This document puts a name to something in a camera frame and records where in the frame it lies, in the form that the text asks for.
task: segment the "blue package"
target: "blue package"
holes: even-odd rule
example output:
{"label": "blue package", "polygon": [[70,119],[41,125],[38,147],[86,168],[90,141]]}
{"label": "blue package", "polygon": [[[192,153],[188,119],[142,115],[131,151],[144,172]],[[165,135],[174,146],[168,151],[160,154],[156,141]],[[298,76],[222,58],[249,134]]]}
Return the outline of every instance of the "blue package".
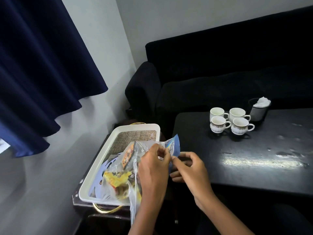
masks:
{"label": "blue package", "polygon": [[[179,144],[178,134],[176,134],[173,138],[165,141],[164,143],[165,143],[165,148],[169,149],[171,156],[175,156],[175,157],[179,156],[180,144]],[[168,167],[169,174],[171,173],[172,168],[173,168],[173,163],[170,162],[170,165]]]}

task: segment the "cup handle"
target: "cup handle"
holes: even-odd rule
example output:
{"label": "cup handle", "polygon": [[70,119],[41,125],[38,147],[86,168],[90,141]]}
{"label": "cup handle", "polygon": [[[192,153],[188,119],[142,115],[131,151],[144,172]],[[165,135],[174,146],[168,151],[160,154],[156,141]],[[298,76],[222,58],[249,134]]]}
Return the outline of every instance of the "cup handle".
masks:
{"label": "cup handle", "polygon": [[245,115],[244,118],[249,117],[248,121],[251,120],[251,116],[250,115]]}
{"label": "cup handle", "polygon": [[255,128],[254,124],[248,124],[248,127],[249,127],[249,125],[252,126],[252,129],[249,129],[249,130],[247,130],[247,131],[252,131],[252,130],[254,130],[254,128]]}
{"label": "cup handle", "polygon": [[227,123],[229,123],[229,126],[226,126],[225,129],[229,128],[229,127],[232,125],[232,123],[231,123],[230,121],[226,121],[226,122],[225,122],[225,125],[226,125]]}
{"label": "cup handle", "polygon": [[225,118],[225,120],[229,119],[229,113],[224,113],[224,115],[227,115],[227,118]]}

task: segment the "plastic bag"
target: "plastic bag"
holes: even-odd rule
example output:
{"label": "plastic bag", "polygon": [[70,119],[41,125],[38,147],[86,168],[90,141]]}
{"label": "plastic bag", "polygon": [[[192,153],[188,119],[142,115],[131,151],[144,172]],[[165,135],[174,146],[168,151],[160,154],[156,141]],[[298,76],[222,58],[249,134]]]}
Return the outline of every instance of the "plastic bag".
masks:
{"label": "plastic bag", "polygon": [[103,175],[103,186],[106,188],[105,201],[119,201],[121,205],[130,205],[131,224],[135,221],[139,209],[142,190],[138,178],[138,164],[141,157],[155,143],[168,148],[172,156],[180,154],[178,135],[165,142],[135,141],[131,142],[121,155],[107,168]]}

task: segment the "sofa armrest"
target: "sofa armrest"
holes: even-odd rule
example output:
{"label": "sofa armrest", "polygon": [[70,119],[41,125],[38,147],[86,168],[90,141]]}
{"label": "sofa armrest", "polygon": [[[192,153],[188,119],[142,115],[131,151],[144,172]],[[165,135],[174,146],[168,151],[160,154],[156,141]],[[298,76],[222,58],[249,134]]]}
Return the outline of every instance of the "sofa armrest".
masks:
{"label": "sofa armrest", "polygon": [[139,121],[155,121],[156,100],[161,91],[161,83],[152,63],[144,62],[129,81],[125,95],[133,114]]}

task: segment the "tissue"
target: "tissue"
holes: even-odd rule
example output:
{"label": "tissue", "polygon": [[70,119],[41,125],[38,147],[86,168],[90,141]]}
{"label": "tissue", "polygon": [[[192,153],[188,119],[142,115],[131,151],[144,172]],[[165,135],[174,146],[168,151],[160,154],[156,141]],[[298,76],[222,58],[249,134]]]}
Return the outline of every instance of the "tissue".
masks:
{"label": "tissue", "polygon": [[268,107],[271,101],[267,99],[266,97],[261,97],[256,104],[253,105],[253,107],[256,108],[265,108]]}

